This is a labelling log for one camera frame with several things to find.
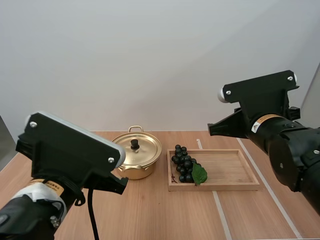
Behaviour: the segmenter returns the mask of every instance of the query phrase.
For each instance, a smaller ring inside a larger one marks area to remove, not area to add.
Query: yellow label
[[[42,183],[44,181],[44,179],[33,179],[31,180],[27,186],[30,186],[32,184],[36,184],[36,183]],[[61,196],[61,194],[64,192],[64,188],[62,186],[60,186],[58,183],[54,182],[54,181],[47,181],[45,183],[45,185],[49,188],[51,188],[53,191],[55,191],[55,193],[59,196]]]
[[[262,117],[260,117],[257,121],[255,121],[255,123],[253,124],[251,131],[256,133],[258,131],[258,128],[260,127],[260,125],[271,118],[282,118],[282,116],[279,116],[277,114],[268,114],[268,115],[264,115]]]

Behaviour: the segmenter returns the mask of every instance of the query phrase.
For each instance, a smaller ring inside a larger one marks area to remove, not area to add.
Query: pot handle
[[[144,129],[142,128],[142,126],[134,125],[134,126],[129,127],[128,133],[131,133],[131,130],[132,130],[132,129],[136,129],[136,128],[140,129],[141,132],[144,131]]]
[[[124,166],[123,169],[121,169],[122,172],[129,170],[129,169],[142,169],[141,165],[137,165],[137,166]]]

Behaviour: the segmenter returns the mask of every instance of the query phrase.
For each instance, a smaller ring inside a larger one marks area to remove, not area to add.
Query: white wall
[[[300,122],[307,127],[320,128],[320,65],[305,97]]]
[[[89,130],[206,130],[224,84],[320,60],[318,0],[0,1],[0,114],[44,110]]]

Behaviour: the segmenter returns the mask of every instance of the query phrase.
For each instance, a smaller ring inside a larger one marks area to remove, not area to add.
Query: wooden tray
[[[247,191],[259,190],[260,184],[239,149],[188,149],[208,174],[207,180],[196,186],[179,182],[177,165],[171,161],[175,150],[167,151],[169,191]]]

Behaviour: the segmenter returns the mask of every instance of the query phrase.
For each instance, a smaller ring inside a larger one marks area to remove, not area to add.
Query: wooden table
[[[112,140],[122,132],[97,134]],[[130,180],[123,195],[93,193],[101,240],[320,238],[318,214],[300,193],[291,192],[277,181],[268,157],[249,140],[211,137],[207,131],[151,134],[163,147],[156,171],[145,179]],[[166,150],[176,144],[196,149],[197,140],[203,149],[241,149],[262,190],[169,192]],[[26,185],[30,174],[31,161],[21,154],[0,172],[0,207]],[[86,204],[71,208],[55,239],[94,239]]]

